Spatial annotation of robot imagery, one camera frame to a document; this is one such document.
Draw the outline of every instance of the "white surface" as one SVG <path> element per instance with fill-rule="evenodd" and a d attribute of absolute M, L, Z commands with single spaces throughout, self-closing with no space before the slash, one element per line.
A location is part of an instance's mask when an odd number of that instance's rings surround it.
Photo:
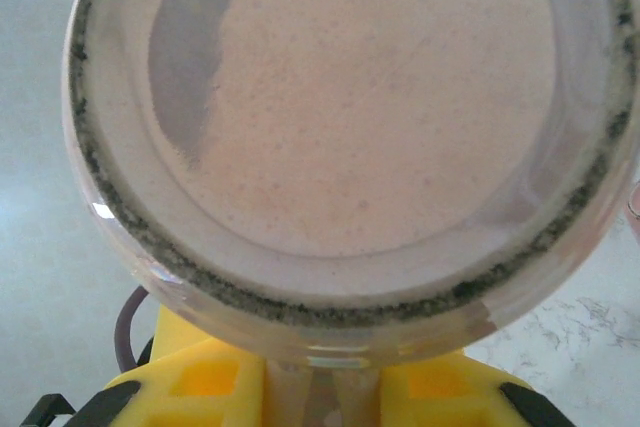
<path fill-rule="evenodd" d="M 72 182 L 59 65 L 72 0 L 0 0 L 0 426 L 40 395 L 82 405 L 117 374 L 113 324 L 135 283 Z M 556 295 L 469 348 L 578 426 L 639 425 L 640 248 L 624 220 Z M 153 329 L 147 304 L 137 349 Z"/>

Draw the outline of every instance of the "cable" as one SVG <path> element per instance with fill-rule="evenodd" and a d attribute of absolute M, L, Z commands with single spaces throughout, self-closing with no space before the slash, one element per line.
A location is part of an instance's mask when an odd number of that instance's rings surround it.
<path fill-rule="evenodd" d="M 116 320 L 113 343 L 115 344 L 118 367 L 120 367 L 120 372 L 123 373 L 138 366 L 131 349 L 131 321 L 147 295 L 149 295 L 149 292 L 144 287 L 137 287 L 122 306 L 118 320 Z"/>

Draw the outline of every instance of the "purple cable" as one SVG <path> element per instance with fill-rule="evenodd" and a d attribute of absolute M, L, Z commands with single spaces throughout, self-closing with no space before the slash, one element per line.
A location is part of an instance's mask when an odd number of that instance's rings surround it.
<path fill-rule="evenodd" d="M 138 366 L 131 349 L 131 321 L 147 295 L 149 295 L 149 292 L 144 287 L 137 287 L 122 306 L 118 320 L 116 320 L 113 343 L 116 348 L 118 367 L 120 367 L 120 372 L 123 373 Z"/>

